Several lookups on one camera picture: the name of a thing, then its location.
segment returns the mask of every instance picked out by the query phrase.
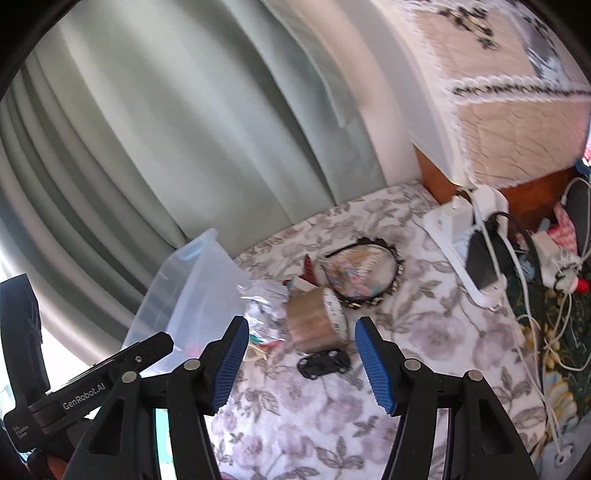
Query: screw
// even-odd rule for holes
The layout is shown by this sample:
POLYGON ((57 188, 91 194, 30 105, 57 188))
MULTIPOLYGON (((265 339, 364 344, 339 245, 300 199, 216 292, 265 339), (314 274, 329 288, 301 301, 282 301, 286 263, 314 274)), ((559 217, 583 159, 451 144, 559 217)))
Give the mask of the screw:
POLYGON ((409 358, 404 362, 404 366, 407 370, 411 372, 416 372, 419 368, 421 368, 421 362, 415 360, 414 358, 409 358))
POLYGON ((196 358, 190 358, 184 364, 184 369, 188 371, 196 370, 201 366, 201 362, 196 358))
POLYGON ((133 382, 135 382, 135 380, 137 378, 138 378, 138 374, 135 373, 134 371, 125 372, 121 376, 121 380, 123 380, 123 383, 133 383, 133 382))
POLYGON ((468 372, 468 378, 470 380, 472 380, 473 382, 479 382, 480 380, 482 380, 484 377, 482 376, 482 373, 479 372, 478 370, 470 370, 468 372))

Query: black electronic device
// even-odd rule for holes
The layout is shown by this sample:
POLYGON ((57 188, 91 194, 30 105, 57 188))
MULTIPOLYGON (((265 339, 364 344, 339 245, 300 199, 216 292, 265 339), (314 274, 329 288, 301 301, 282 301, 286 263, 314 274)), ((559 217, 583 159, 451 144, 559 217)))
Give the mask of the black electronic device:
POLYGON ((125 372, 80 441, 63 480, 160 480, 154 409, 168 409, 177 480, 220 480, 204 415, 225 405, 248 346, 248 323, 234 317, 221 340, 172 373, 125 372))
POLYGON ((333 348, 332 350, 316 352, 301 358, 297 362, 297 369, 302 376, 310 380, 316 380, 322 375, 335 372, 347 373, 351 369, 351 359, 347 352, 333 348))
POLYGON ((100 407, 122 373, 140 372, 173 350, 170 336, 160 332, 47 392, 39 309, 26 275, 0 284, 0 335, 15 400, 15 408, 4 415, 12 443, 19 452, 43 447, 65 461, 76 446, 68 429, 100 407))

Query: clear plastic container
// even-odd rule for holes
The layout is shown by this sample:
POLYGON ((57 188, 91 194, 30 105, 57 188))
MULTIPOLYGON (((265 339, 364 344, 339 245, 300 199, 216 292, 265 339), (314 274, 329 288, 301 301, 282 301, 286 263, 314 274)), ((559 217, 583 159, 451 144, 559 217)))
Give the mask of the clear plastic container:
POLYGON ((164 262, 123 343, 123 348, 167 332, 174 351, 142 373, 168 373, 201 355, 209 342, 222 338, 235 315, 244 315, 246 301, 236 285, 249 281, 209 229, 164 262))

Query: plastic bag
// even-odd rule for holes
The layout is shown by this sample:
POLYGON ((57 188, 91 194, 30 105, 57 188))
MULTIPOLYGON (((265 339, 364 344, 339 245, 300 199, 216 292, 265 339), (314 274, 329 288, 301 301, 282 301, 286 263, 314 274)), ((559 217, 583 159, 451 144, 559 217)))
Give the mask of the plastic bag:
POLYGON ((241 298, 248 300, 244 318, 248 321, 251 342, 267 345, 285 339, 287 287, 271 280, 253 280, 238 285, 241 298))

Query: red and white checkered cloth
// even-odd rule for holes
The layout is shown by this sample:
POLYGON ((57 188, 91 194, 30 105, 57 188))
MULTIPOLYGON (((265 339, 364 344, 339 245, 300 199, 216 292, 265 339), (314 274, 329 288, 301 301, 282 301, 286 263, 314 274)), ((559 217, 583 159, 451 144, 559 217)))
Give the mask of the red and white checkered cloth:
POLYGON ((558 220, 558 226, 548 230, 548 235, 556 245, 565 248, 569 252, 577 254, 577 235, 569 214, 564 210, 562 203, 554 205, 554 214, 558 220))

